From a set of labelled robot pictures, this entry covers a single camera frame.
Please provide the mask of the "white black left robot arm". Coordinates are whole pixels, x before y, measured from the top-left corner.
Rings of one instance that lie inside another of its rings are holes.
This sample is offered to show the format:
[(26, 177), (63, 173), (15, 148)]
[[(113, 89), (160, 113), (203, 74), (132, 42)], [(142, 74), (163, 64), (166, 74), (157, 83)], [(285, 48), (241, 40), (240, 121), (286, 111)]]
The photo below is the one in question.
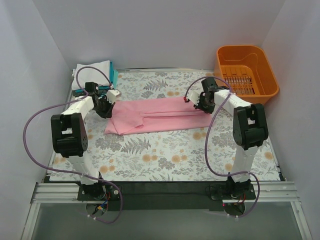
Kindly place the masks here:
[(85, 118), (91, 110), (103, 119), (111, 118), (120, 92), (110, 89), (106, 94), (101, 94), (95, 82), (87, 82), (85, 90), (88, 92), (86, 98), (78, 98), (63, 113), (51, 117), (52, 143), (54, 151), (68, 159), (75, 172), (79, 173), (83, 192), (95, 200), (101, 200), (107, 191), (99, 181), (102, 178), (100, 172), (86, 156), (89, 138)]

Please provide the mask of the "pink t shirt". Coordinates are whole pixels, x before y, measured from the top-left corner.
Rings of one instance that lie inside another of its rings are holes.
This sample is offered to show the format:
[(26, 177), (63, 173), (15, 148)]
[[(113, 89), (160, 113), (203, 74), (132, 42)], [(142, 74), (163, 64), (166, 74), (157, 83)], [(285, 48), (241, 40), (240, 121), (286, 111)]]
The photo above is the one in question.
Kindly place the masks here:
[(181, 96), (118, 101), (104, 133), (122, 135), (208, 127), (212, 116)]

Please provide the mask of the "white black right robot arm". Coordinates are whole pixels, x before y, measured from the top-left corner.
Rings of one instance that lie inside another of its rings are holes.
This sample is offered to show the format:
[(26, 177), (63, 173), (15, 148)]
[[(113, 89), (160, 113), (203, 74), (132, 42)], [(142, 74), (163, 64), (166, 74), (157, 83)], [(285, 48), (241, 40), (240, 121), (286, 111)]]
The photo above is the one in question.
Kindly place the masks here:
[(252, 165), (258, 148), (269, 136), (264, 106), (250, 103), (231, 92), (227, 86), (218, 86), (216, 77), (201, 80), (203, 91), (194, 107), (215, 117), (224, 109), (233, 117), (232, 135), (236, 143), (235, 160), (226, 181), (215, 183), (209, 190), (213, 199), (244, 199), (254, 196), (251, 184)]

